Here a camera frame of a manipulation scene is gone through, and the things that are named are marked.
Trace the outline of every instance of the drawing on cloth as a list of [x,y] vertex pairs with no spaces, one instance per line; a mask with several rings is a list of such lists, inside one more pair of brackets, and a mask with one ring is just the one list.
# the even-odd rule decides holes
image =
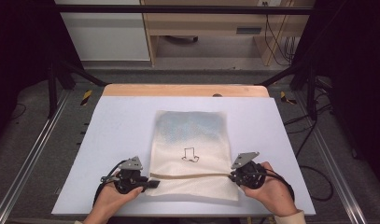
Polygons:
[[181,160],[197,162],[199,160],[199,157],[195,156],[195,148],[194,147],[184,148],[184,157],[181,158]]

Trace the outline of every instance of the gray carpet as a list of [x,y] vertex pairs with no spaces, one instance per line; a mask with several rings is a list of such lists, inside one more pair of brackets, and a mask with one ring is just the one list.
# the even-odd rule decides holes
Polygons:
[[[107,82],[115,83],[235,83],[252,84],[263,81],[274,72],[232,71],[91,71],[97,77]],[[67,178],[79,145],[83,139],[83,132],[87,130],[87,123],[101,96],[103,88],[77,78],[78,84],[70,92],[68,102],[63,113],[54,127],[45,148],[38,158],[35,168],[13,207],[9,220],[15,223],[16,218],[36,218],[49,220],[75,220],[83,217],[56,217],[50,212],[55,204],[59,191]],[[91,98],[86,105],[80,105],[86,90],[92,90]],[[283,121],[303,115],[299,105],[281,102],[280,92],[284,91],[288,99],[295,99],[289,91],[286,80],[282,80],[269,88],[269,93],[275,98]],[[326,96],[321,96],[317,107],[329,103]],[[24,90],[19,103],[26,106],[24,113],[13,119],[6,127],[0,139],[0,202],[3,200],[21,164],[26,159],[33,143],[40,133],[48,115],[48,88],[46,82],[41,82]],[[18,105],[13,113],[19,115],[24,107]],[[287,126],[289,139],[294,151],[300,147],[303,139],[309,132],[309,124],[302,120]],[[317,127],[322,132],[331,153],[339,164],[349,187],[352,189],[359,206],[368,223],[380,223],[380,185],[373,175],[366,161],[354,160],[341,127],[335,120],[333,113],[325,111],[318,116]],[[299,155],[300,165],[317,168],[326,176],[326,166],[320,158],[314,136],[307,140]],[[329,194],[329,185],[325,179],[312,170],[303,170],[303,176],[311,195],[325,198]],[[95,188],[84,183],[80,188]],[[341,198],[334,191],[333,197],[326,202],[313,200],[317,215],[307,217],[308,223],[352,223],[343,207]],[[129,219],[130,223],[142,222],[144,219]]]

